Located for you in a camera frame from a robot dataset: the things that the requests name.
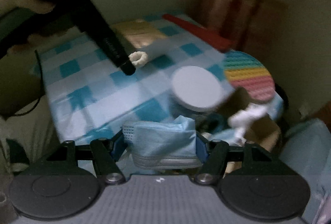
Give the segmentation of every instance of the white round lid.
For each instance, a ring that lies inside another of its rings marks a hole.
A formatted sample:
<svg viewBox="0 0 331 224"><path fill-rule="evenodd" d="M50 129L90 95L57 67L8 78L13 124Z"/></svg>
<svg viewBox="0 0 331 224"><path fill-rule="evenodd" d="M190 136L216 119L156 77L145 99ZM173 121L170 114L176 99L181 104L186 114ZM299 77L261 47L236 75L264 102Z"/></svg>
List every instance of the white round lid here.
<svg viewBox="0 0 331 224"><path fill-rule="evenodd" d="M179 68L173 74L171 84L178 102L197 112L214 109L224 96L219 80L201 67Z"/></svg>

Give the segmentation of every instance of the table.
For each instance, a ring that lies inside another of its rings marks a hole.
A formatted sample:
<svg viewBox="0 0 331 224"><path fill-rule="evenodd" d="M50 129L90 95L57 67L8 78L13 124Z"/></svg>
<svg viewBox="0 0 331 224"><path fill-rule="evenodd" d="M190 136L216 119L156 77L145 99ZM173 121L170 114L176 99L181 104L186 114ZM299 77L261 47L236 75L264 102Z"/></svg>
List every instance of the table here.
<svg viewBox="0 0 331 224"><path fill-rule="evenodd" d="M225 56L162 14L144 19L168 36L157 40L175 49L125 76L86 35L43 53L41 65L50 109L61 142L87 144L113 137L125 121L171 122L170 80L182 66L209 70L229 95L234 88L223 72ZM175 14L192 22L184 14ZM275 119L282 108L278 94L269 104Z"/></svg>

